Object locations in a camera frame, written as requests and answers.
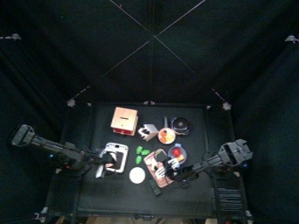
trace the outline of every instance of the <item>red object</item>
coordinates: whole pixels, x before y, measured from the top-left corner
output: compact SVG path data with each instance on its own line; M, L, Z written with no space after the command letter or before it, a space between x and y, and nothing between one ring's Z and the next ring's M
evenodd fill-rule
M178 148L173 148L172 155L177 158L181 155L181 150Z

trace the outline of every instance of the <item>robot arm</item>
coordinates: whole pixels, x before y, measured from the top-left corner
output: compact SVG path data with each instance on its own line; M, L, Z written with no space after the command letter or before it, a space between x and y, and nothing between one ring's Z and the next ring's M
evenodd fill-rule
M208 167L240 165L244 161L252 158L252 152L248 149L246 141L238 139L236 142L224 143L220 146L218 152L213 157L209 157L202 162L177 170L165 169L165 176L176 181L185 181L194 177L198 172L202 172Z
M11 139L11 145L23 147L33 145L34 147L57 154L61 161L61 168L79 170L85 165L105 165L113 164L117 161L115 153L111 150L103 150L103 153L86 153L74 148L70 143L59 144L37 136L33 128L22 124Z

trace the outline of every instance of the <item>black fabric wall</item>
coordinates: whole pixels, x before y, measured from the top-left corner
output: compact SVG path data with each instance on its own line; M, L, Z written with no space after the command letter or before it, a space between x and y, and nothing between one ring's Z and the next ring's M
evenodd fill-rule
M257 223L297 223L299 45L289 44L233 104L237 137L254 152L245 175Z
M254 152L249 209L261 223L294 222L297 11L296 0L1 1L0 219L38 212L51 172L45 154L6 145L17 124L58 141L69 99L224 100Z
M1 33L7 33L1 26ZM47 154L15 148L19 124L58 141L66 103L33 59L13 41L0 41L0 222L25 223L43 207L51 177Z

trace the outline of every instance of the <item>cardboard box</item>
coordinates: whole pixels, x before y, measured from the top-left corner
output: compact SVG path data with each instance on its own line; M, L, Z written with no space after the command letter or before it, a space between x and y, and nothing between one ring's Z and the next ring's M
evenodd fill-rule
M136 133L137 111L129 108L115 107L110 128L121 135L133 136Z

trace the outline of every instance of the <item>green toy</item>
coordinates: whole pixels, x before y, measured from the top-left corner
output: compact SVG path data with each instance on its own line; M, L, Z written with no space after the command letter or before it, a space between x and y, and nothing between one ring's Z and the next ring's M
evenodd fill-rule
M146 156L146 155L149 154L149 152L150 152L149 150L142 150L142 151L141 151L141 155L142 155L142 156Z
M142 146L137 146L136 149L134 149L134 153L136 154L140 154L140 152L142 151L142 149L144 149Z
M138 165L141 163L141 161L142 161L142 158L140 156L137 156L134 158L134 163Z
M142 156L146 156L149 154L149 152L150 151L149 150L144 150L142 146L140 146L140 145L134 149L136 155L138 155L141 153ZM142 158L140 156L137 156L134 158L134 163L138 165L141 163L141 161L142 161Z

